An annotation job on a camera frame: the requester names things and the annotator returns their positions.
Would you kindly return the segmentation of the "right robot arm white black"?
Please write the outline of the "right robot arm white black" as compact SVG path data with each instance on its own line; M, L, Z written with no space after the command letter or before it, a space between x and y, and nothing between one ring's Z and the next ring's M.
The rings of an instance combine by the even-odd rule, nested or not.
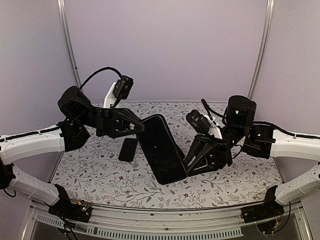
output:
M207 115L192 110L186 116L197 132L183 162L188 176L230 166L231 149L240 140L240 150L252 157L320 160L319 135L289 132L270 122L255 121L257 104L245 96L231 96L224 114L215 113L204 99L201 102Z

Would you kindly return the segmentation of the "small black phone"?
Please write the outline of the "small black phone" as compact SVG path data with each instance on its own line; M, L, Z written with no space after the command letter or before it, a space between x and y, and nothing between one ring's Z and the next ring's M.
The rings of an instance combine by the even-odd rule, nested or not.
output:
M185 155L176 144L164 116L154 114L141 122L145 129L136 137L157 182L167 185L185 179Z

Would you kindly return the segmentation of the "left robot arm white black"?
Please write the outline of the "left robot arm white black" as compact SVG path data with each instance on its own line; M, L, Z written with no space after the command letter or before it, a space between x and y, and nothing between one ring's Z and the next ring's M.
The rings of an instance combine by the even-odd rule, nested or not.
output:
M87 127L95 128L96 136L112 139L138 134L145 126L131 110L118 108L128 90L107 92L103 107L95 107L77 87L69 87L58 101L64 121L44 129L0 138L0 188L14 190L30 198L42 201L63 216L74 213L74 205L68 201L63 187L54 186L19 169L14 162L46 153L70 152L82 148L91 136Z

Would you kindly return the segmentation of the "large black phone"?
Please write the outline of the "large black phone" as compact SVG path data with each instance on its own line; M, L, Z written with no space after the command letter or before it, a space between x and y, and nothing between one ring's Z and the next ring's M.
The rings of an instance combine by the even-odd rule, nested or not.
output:
M122 162L132 162L137 149L138 140L136 138L125 138L118 155Z

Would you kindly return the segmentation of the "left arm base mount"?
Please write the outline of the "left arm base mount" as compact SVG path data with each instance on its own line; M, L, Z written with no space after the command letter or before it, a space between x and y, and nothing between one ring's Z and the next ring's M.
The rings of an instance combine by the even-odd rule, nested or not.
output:
M50 205L48 213L67 220L88 223L92 214L92 204L78 200L72 202L64 187L54 184L58 191L58 201L54 205Z

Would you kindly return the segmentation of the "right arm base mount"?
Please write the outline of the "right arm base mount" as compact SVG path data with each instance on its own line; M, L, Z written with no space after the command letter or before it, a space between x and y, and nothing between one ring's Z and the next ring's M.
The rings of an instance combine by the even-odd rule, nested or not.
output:
M277 185L267 189L262 203L252 206L246 206L241 209L240 217L245 223L265 220L277 217L285 213L283 205L276 202Z

